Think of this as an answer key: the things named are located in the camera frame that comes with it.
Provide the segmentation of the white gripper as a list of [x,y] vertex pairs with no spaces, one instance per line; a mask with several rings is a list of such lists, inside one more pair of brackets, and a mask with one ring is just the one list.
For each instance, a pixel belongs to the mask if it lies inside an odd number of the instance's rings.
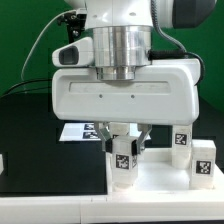
[[197,119],[199,76],[196,59],[156,60],[126,81],[100,80],[93,68],[60,69],[52,80],[53,111],[62,120],[95,122],[105,152],[112,151],[108,122],[133,123],[132,154],[138,155],[150,124],[190,125]]

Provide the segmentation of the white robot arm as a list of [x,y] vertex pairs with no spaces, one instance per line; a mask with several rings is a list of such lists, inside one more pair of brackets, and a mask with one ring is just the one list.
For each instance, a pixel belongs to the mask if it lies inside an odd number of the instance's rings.
[[114,150],[114,122],[135,123],[139,154],[155,125],[188,126],[198,117],[200,57],[179,45],[155,51],[152,33],[199,26],[217,0],[66,0],[88,35],[52,55],[58,70],[52,103],[64,120],[91,121],[102,147]]

